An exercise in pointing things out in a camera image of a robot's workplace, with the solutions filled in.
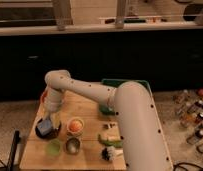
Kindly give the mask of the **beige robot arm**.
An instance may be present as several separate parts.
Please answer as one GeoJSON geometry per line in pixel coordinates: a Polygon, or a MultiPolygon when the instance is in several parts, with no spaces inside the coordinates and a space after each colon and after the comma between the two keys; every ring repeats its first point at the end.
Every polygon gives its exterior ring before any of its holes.
{"type": "Polygon", "coordinates": [[[114,110],[127,171],[173,171],[160,119],[151,93],[140,83],[127,81],[117,88],[72,79],[67,70],[45,75],[47,114],[57,112],[63,93],[72,91],[114,110]]]}

